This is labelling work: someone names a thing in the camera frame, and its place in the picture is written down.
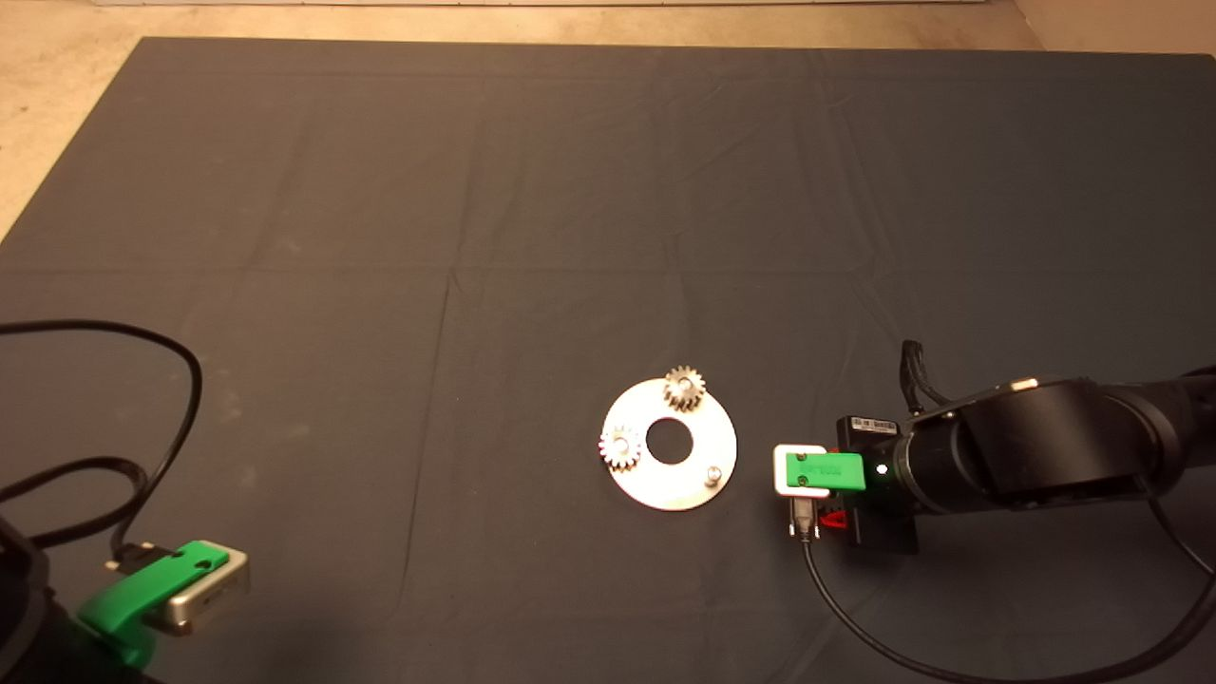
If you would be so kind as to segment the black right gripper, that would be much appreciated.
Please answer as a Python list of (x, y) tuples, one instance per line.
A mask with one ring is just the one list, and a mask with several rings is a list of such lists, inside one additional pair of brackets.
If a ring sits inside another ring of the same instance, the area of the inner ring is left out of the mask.
[(863, 459), (865, 489), (841, 497), (843, 510), (818, 515), (824, 534), (848, 532), (854, 548), (914, 555), (921, 550), (914, 501), (897, 473), (899, 424), (882, 417), (846, 415), (835, 424), (837, 445)]

